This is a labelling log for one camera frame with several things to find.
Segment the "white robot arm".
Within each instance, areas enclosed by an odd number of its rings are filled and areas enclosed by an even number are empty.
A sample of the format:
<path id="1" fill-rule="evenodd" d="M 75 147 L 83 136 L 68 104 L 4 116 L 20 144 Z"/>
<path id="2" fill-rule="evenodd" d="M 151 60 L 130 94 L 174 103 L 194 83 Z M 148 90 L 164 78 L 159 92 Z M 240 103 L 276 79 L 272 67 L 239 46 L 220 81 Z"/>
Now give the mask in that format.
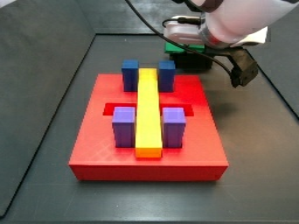
<path id="1" fill-rule="evenodd" d="M 180 23 L 180 16 L 164 25 L 163 35 L 179 44 L 214 49 L 266 42 L 267 27 L 296 6 L 299 0 L 174 0 L 203 14 L 200 24 Z"/>

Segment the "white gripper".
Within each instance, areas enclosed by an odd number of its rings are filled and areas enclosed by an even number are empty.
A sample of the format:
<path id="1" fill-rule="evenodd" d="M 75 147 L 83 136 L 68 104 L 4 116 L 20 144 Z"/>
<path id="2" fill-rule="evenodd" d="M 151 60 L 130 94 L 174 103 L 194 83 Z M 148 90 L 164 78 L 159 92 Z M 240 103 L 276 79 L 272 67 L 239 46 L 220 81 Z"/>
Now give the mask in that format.
<path id="1" fill-rule="evenodd" d="M 211 44 L 200 37 L 200 31 L 206 25 L 204 17 L 174 16 L 163 21 L 163 35 L 174 42 L 183 45 Z M 242 40 L 232 44 L 220 43 L 215 38 L 211 42 L 215 47 L 256 46 L 266 43 L 267 28 L 248 34 Z"/>

